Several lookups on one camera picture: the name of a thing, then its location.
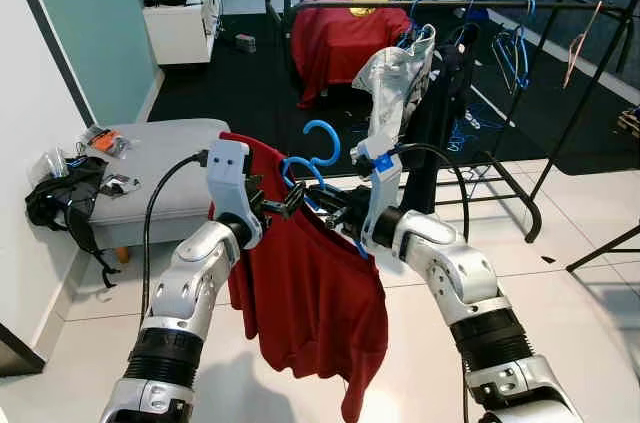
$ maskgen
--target white cabinet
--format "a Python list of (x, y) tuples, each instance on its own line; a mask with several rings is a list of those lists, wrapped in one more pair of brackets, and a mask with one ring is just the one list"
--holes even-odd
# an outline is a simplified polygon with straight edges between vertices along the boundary
[(144, 8), (144, 21), (156, 62), (159, 65), (208, 63), (219, 8), (219, 0), (187, 0), (186, 6)]

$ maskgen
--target gray ottoman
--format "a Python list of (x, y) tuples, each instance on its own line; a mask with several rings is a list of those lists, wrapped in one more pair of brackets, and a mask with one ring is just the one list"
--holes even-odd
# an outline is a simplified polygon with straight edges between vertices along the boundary
[[(210, 119), (171, 120), (117, 125), (123, 136), (135, 141), (124, 159), (112, 158), (89, 149), (87, 153), (109, 162), (110, 173), (140, 179), (142, 187), (114, 198), (98, 195), (91, 227), (101, 249), (116, 248), (122, 262), (128, 260), (126, 247), (142, 244), (144, 214), (149, 197), (164, 174), (178, 161), (202, 149), (209, 149), (221, 131), (229, 131), (224, 121)], [(151, 243), (181, 240), (206, 220), (211, 197), (206, 168), (192, 163), (180, 169), (162, 189), (151, 218)]]

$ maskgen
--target white wall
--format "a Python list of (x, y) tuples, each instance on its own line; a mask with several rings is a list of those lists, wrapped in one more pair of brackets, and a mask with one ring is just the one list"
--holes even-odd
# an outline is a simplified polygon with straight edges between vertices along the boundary
[(28, 223), (27, 170), (50, 147), (72, 149), (84, 124), (26, 0), (0, 1), (0, 321), (33, 347), (77, 246)]

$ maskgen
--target clothing rack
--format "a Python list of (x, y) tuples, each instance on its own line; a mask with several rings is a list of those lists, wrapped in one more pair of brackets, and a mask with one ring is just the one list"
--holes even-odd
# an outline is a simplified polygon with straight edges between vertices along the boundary
[[(587, 0), (573, 0), (573, 1), (579, 2), (579, 4), (585, 4), (585, 2)], [(578, 122), (580, 120), (580, 115), (584, 111), (585, 106), (588, 103), (591, 94), (593, 93), (593, 90), (598, 85), (598, 81), (600, 80), (600, 76), (602, 76), (602, 74), (604, 73), (607, 65), (609, 64), (609, 61), (611, 60), (611, 57), (613, 56), (613, 53), (615, 52), (616, 48), (618, 47), (618, 44), (620, 43), (620, 40), (622, 39), (622, 37), (626, 33), (625, 42), (623, 44), (622, 51), (620, 53), (620, 59), (618, 60), (618, 65), (616, 67), (616, 71), (620, 71), (622, 69), (622, 67), (624, 66), (624, 62), (625, 62), (626, 57), (627, 57), (627, 55), (629, 53), (629, 49), (630, 49), (630, 46), (631, 46), (631, 39), (632, 39), (632, 36), (633, 36), (633, 11), (635, 10), (635, 8), (637, 6), (638, 1), (640, 1), (640, 0), (629, 0), (629, 2), (628, 2), (626, 7), (622, 8), (622, 9), (620, 7), (615, 7), (614, 11), (612, 11), (612, 8), (610, 6), (603, 5), (601, 7), (601, 13), (604, 16), (607, 16), (609, 18), (613, 18), (613, 19), (617, 20), (618, 21), (618, 26), (616, 28), (616, 31), (615, 31), (613, 37), (611, 38), (611, 40), (609, 42), (609, 45), (608, 45), (603, 57), (601, 58), (600, 62), (598, 63), (598, 67), (597, 67), (593, 77), (589, 81), (587, 89), (585, 90), (584, 94), (582, 95), (582, 97), (578, 101), (578, 104), (576, 105), (576, 108), (575, 108), (573, 114), (571, 115), (571, 118), (569, 119), (569, 122), (567, 123), (567, 126), (565, 127), (564, 131), (562, 132), (560, 140), (558, 141), (558, 143), (556, 144), (554, 149), (551, 151), (551, 154), (549, 155), (549, 161), (547, 162), (544, 170), (542, 171), (540, 177), (538, 178), (538, 181), (536, 182), (533, 190), (528, 195), (529, 199), (531, 201), (533, 201), (535, 199), (536, 195), (540, 191), (540, 187), (542, 186), (542, 184), (544, 183), (545, 179), (547, 178), (547, 175), (549, 174), (549, 171), (551, 171), (551, 168), (553, 167), (553, 165), (558, 160), (558, 157), (560, 155), (560, 151), (562, 150), (562, 148), (564, 147), (565, 143), (567, 142), (567, 139), (571, 135), (571, 132), (574, 130), (574, 128), (578, 124)], [(557, 3), (557, 5), (566, 4), (565, 0), (556, 0), (556, 3)], [(538, 59), (538, 56), (543, 51), (544, 44), (547, 42), (547, 40), (549, 38), (549, 34), (551, 32), (551, 28), (553, 27), (553, 24), (555, 23), (555, 21), (558, 18), (558, 14), (559, 14), (559, 10), (560, 9), (561, 9), (560, 6), (553, 7), (553, 11), (551, 13), (551, 16), (547, 20), (547, 24), (545, 25), (545, 28), (544, 28), (544, 30), (542, 32), (541, 37), (540, 37), (540, 42), (538, 43), (538, 45), (537, 45), (537, 47), (535, 49), (533, 57), (529, 61), (529, 77), (531, 77), (531, 75), (532, 75), (532, 73), (534, 71), (534, 67), (535, 67), (536, 61)], [(511, 122), (512, 121), (513, 116), (515, 115), (516, 110), (518, 109), (519, 103), (522, 100), (522, 95), (523, 95), (522, 89), (518, 88), (516, 90), (515, 95), (514, 95), (513, 104), (511, 106), (509, 114), (507, 115), (507, 122)], [(498, 149), (500, 147), (500, 144), (502, 143), (504, 134), (507, 131), (507, 126), (509, 126), (509, 125), (505, 125), (502, 128), (502, 131), (500, 132), (500, 134), (498, 135), (498, 139), (496, 140), (494, 148), (491, 151), (491, 153), (493, 155), (496, 154), (496, 152), (498, 151)]]
[(575, 263), (570, 264), (565, 269), (569, 273), (573, 273), (578, 268), (580, 268), (582, 265), (590, 262), (594, 258), (597, 258), (598, 256), (603, 255), (605, 253), (640, 253), (640, 248), (616, 248), (616, 246), (621, 245), (625, 241), (629, 241), (631, 238), (633, 238), (636, 235), (640, 235), (640, 224), (638, 224), (638, 226), (630, 229), (626, 233), (623, 233), (619, 237), (614, 238), (609, 243), (606, 243), (606, 244), (602, 245), (597, 250), (592, 251), (587, 256), (584, 256), (584, 257), (580, 258), (578, 261), (576, 261)]
[[(499, 177), (491, 177), (491, 178), (478, 177), (475, 179), (469, 179), (467, 183), (476, 184), (476, 183), (490, 183), (495, 181), (504, 181), (510, 187), (513, 193), (508, 193), (508, 194), (494, 193), (493, 196), (471, 198), (468, 201), (470, 203), (476, 203), (476, 202), (485, 202), (485, 201), (501, 201), (501, 200), (513, 199), (513, 198), (520, 199), (520, 201), (522, 201), (522, 203), (525, 205), (525, 207), (531, 214), (531, 219), (532, 219), (531, 228), (528, 231), (528, 233), (525, 235), (525, 241), (527, 243), (533, 243), (533, 241), (535, 241), (535, 239), (538, 237), (540, 230), (542, 228), (542, 215), (540, 213), (540, 209), (538, 208), (537, 204), (534, 201), (535, 197), (540, 187), (542, 186), (542, 183), (547, 177), (551, 167), (557, 161), (560, 150), (562, 149), (564, 143), (566, 142), (567, 137), (569, 136), (573, 128), (576, 126), (580, 113), (584, 109), (591, 93), (593, 92), (596, 85), (598, 84), (598, 80), (600, 79), (600, 76), (604, 72), (606, 66), (609, 63), (609, 60), (611, 59), (613, 53), (615, 52), (618, 46), (618, 43), (620, 42), (620, 39), (626, 32), (627, 39), (623, 46), (618, 67), (620, 67), (621, 64), (624, 62), (626, 54), (629, 51), (630, 40), (631, 40), (631, 35), (633, 30), (632, 15), (636, 5), (638, 4), (638, 1), (639, 0), (630, 0), (627, 6), (625, 7), (621, 7), (618, 5), (610, 5), (610, 4), (603, 4), (600, 7), (601, 14), (614, 18), (619, 22), (617, 30), (615, 32), (615, 35), (611, 39), (610, 44), (607, 47), (607, 50), (605, 52), (605, 55), (601, 59), (593, 78), (591, 78), (590, 83), (587, 87), (587, 90), (585, 91), (584, 95), (580, 99), (571, 120), (569, 121), (567, 127), (565, 128), (563, 135), (560, 141), (558, 142), (556, 148), (552, 151), (549, 157), (549, 162), (547, 163), (543, 173), (541, 174), (540, 178), (538, 179), (538, 182), (535, 185), (535, 188), (531, 193), (527, 193), (520, 186), (520, 184), (515, 180), (515, 178), (511, 175), (509, 170), (507, 170), (504, 167), (504, 165), (500, 161), (498, 161), (495, 157), (500, 147), (500, 144), (504, 138), (504, 134), (506, 131), (508, 131), (510, 123), (512, 122), (513, 116), (515, 114), (515, 111), (522, 98), (523, 92), (520, 87), (518, 87), (518, 89), (516, 90), (516, 93), (514, 94), (513, 104), (511, 106), (509, 114), (507, 115), (506, 123), (501, 129), (500, 133), (498, 134), (498, 138), (496, 140), (496, 143), (493, 149), (491, 151), (482, 151), (482, 152), (479, 152), (478, 154), (478, 156), (482, 157), (484, 161), (482, 162), (478, 161), (478, 163), (475, 166), (485, 166), (488, 164), (496, 170)], [(270, 15), (271, 20), (275, 25), (276, 31), (280, 35), (280, 39), (283, 43), (283, 51), (285, 54), (285, 64), (291, 70), (293, 68), (293, 64), (290, 61), (291, 55), (290, 55), (290, 45), (289, 45), (289, 42), (291, 39), (291, 27), (297, 13), (303, 9), (307, 9), (307, 8), (410, 9), (411, 6), (415, 5), (418, 8), (429, 8), (431, 10), (447, 10), (447, 11), (450, 11), (456, 8), (469, 8), (469, 7), (494, 9), (494, 10), (498, 10), (498, 9), (526, 10), (530, 7), (530, 4), (531, 4), (530, 1), (527, 1), (527, 0), (522, 0), (522, 1), (473, 1), (473, 0), (472, 1), (428, 1), (427, 0), (427, 1), (417, 1), (417, 2), (416, 1), (367, 1), (367, 0), (307, 0), (299, 4), (296, 4), (294, 6), (291, 6), (291, 0), (284, 0), (284, 11), (283, 11), (282, 17), (280, 17), (280, 14), (275, 10), (273, 5), (271, 4), (271, 0), (265, 0), (265, 9), (266, 9), (266, 13)], [(552, 2), (536, 1), (536, 8), (550, 9), (552, 10), (552, 13), (549, 20), (547, 21), (547, 24), (542, 33), (540, 42), (536, 47), (533, 57), (530, 60), (529, 75), (531, 75), (533, 72), (536, 60), (538, 59), (538, 56), (542, 52), (544, 44), (549, 37), (551, 27), (553, 26), (553, 23), (558, 18), (560, 12), (561, 11), (593, 12), (597, 8), (597, 6), (598, 5), (596, 3), (589, 2), (588, 0), (572, 0), (572, 1), (556, 0)], [(455, 182), (439, 182), (437, 183), (437, 186), (447, 186), (452, 184), (456, 184), (456, 183)], [(451, 204), (459, 204), (461, 202), (462, 200), (447, 200), (447, 201), (436, 202), (436, 205), (451, 205)]]

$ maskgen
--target white tile floor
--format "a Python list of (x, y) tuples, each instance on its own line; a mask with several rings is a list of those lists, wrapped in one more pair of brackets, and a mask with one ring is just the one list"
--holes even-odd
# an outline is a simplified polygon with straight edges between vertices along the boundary
[[(530, 190), (542, 167), (520, 162), (510, 168)], [(575, 278), (562, 269), (637, 223), (639, 182), (638, 172), (570, 177), (552, 171), (537, 198), (543, 227), (531, 245), (516, 224), (530, 225), (518, 201), (471, 206), (472, 244), (492, 261), (532, 344), (548, 357), (587, 423), (640, 421), (634, 372), (640, 371), (640, 254), (598, 258)], [(475, 195), (490, 192), (478, 185)], [(456, 187), (447, 187), (439, 199), (457, 196)], [(460, 224), (457, 205), (438, 207), (438, 215)], [(153, 247), (155, 276), (174, 246)], [(140, 262), (135, 248), (119, 285), (109, 291), (102, 289), (97, 266), (90, 265), (45, 372), (0, 380), (0, 406), (10, 423), (97, 421), (135, 339)], [(461, 421), (459, 359), (433, 299), (398, 261), (385, 257), (379, 264), (391, 270), (381, 274), (389, 350), (360, 421)], [(339, 378), (295, 380), (288, 370), (275, 372), (257, 342), (244, 338), (241, 314), (229, 306), (228, 292), (217, 303), (198, 374), (195, 423), (341, 421)], [(481, 415), (475, 404), (471, 415), (472, 421)]]

